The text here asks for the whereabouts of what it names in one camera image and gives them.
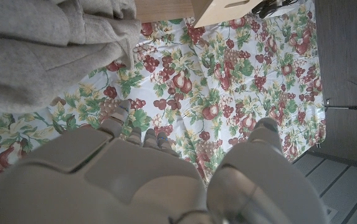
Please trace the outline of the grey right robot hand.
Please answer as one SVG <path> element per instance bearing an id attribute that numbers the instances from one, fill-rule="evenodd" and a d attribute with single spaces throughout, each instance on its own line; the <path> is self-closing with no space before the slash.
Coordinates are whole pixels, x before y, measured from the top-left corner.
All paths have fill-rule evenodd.
<path id="1" fill-rule="evenodd" d="M 0 176 L 0 223 L 328 223 L 320 196 L 260 119 L 208 184 L 164 133 L 118 137 L 129 101 L 98 129 L 69 131 Z"/>

